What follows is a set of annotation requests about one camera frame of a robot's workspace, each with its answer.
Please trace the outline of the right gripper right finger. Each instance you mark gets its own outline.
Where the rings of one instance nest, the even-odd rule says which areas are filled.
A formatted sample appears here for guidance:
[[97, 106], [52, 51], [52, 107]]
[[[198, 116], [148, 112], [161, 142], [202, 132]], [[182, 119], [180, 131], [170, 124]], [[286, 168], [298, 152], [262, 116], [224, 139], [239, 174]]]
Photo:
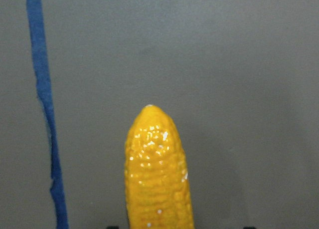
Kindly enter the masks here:
[[246, 226], [246, 227], [243, 227], [243, 229], [257, 229], [255, 226]]

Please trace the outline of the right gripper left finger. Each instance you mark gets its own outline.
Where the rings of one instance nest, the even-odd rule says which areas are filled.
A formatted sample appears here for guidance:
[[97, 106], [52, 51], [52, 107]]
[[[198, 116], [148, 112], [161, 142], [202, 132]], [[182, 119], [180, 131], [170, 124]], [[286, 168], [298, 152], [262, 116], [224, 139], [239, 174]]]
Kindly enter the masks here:
[[119, 227], [118, 226], [108, 226], [108, 227], [106, 227], [106, 229], [119, 229]]

